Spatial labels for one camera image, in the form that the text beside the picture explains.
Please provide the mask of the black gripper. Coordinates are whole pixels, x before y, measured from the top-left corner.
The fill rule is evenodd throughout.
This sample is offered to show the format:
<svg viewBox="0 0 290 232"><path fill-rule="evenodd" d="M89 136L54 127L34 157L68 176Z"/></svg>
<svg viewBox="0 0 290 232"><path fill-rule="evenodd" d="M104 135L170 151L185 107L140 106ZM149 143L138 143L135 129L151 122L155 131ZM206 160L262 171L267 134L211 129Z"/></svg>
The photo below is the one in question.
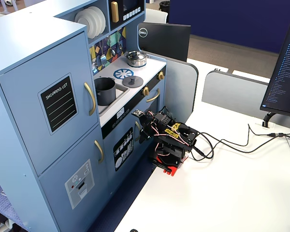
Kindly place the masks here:
<svg viewBox="0 0 290 232"><path fill-rule="evenodd" d="M140 144L159 135L159 131L156 125L157 114L158 113L144 113L141 116L142 129L140 131Z"/></svg>

